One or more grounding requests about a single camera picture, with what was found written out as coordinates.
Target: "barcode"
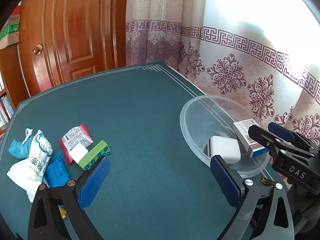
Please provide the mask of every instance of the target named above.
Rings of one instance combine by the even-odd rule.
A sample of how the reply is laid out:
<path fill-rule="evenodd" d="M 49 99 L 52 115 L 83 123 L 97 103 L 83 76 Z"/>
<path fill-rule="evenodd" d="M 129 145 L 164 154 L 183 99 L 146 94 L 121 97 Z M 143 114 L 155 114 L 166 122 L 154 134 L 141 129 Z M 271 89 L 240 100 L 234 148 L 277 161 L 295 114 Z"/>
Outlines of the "barcode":
<path fill-rule="evenodd" d="M 249 144 L 257 143 L 255 140 L 252 140 L 252 139 L 249 137 L 249 134 L 246 134 L 244 137 L 247 139 L 247 141 L 249 142 Z"/>
<path fill-rule="evenodd" d="M 249 129 L 250 126 L 255 124 L 253 120 L 242 121 L 242 123 L 247 129 Z"/>

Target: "das logo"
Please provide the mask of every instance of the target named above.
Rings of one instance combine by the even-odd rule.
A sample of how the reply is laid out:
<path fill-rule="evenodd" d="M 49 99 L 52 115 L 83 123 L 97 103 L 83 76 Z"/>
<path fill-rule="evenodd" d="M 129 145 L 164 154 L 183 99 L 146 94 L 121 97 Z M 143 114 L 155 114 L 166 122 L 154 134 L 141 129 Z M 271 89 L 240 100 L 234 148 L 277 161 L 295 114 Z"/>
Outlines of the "das logo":
<path fill-rule="evenodd" d="M 292 172 L 292 173 L 294 173 L 294 175 L 296 175 L 297 177 L 300 177 L 301 179 L 303 179 L 304 178 L 304 175 L 306 174 L 305 172 L 301 172 L 300 173 L 300 170 L 296 170 L 295 171 L 295 167 L 294 166 L 291 166 L 291 168 L 290 168 L 290 172 Z"/>

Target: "door knob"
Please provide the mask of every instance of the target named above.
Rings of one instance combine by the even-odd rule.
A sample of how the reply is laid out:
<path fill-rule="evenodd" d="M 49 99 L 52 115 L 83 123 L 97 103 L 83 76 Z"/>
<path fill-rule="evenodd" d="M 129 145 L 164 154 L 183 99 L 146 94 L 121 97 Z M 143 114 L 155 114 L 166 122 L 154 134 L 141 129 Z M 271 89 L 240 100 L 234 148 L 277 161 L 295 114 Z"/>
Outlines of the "door knob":
<path fill-rule="evenodd" d="M 42 46 L 39 44 L 37 45 L 33 50 L 32 50 L 32 53 L 33 55 L 40 55 L 41 52 L 42 52 Z"/>

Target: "blue gripper pad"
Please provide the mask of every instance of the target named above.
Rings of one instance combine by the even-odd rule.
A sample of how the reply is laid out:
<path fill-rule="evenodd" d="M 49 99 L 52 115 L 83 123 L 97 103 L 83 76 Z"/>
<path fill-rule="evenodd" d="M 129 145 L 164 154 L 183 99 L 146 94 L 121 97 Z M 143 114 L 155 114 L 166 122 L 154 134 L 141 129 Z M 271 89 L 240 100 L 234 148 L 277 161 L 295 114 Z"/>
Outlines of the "blue gripper pad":
<path fill-rule="evenodd" d="M 82 210 L 92 204 L 92 201 L 110 171 L 110 165 L 109 158 L 103 158 L 79 190 L 78 204 Z"/>
<path fill-rule="evenodd" d="M 295 137 L 293 136 L 292 131 L 287 130 L 286 128 L 271 122 L 268 125 L 269 132 L 273 133 L 276 136 L 279 136 L 281 139 L 287 141 L 287 142 L 294 142 Z"/>
<path fill-rule="evenodd" d="M 230 206 L 239 209 L 241 203 L 241 191 L 234 182 L 230 174 L 223 167 L 217 156 L 213 156 L 210 161 L 211 173 L 214 175 L 224 196 L 228 200 Z"/>

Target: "wooden door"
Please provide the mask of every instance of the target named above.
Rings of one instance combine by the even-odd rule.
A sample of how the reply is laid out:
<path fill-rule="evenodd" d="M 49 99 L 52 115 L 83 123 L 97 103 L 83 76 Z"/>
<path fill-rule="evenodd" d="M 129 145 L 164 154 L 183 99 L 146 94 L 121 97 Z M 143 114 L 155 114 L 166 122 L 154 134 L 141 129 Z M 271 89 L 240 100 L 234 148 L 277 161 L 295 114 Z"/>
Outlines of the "wooden door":
<path fill-rule="evenodd" d="M 30 93 L 125 66 L 125 3 L 22 0 L 20 56 Z"/>

